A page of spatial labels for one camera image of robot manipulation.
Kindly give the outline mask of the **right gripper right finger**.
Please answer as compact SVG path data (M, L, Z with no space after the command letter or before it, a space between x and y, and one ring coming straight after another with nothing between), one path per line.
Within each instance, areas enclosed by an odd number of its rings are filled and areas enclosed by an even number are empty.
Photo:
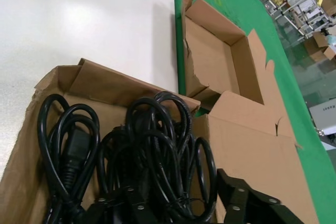
M233 178L223 169L217 170L217 192L226 214L223 223L280 223L271 196L252 189L243 179Z

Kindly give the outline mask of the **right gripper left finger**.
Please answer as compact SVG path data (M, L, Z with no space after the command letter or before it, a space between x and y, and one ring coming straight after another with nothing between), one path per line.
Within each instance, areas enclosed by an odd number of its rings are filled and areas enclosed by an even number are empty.
M114 190L88 208L86 223L147 223L144 199L134 186Z

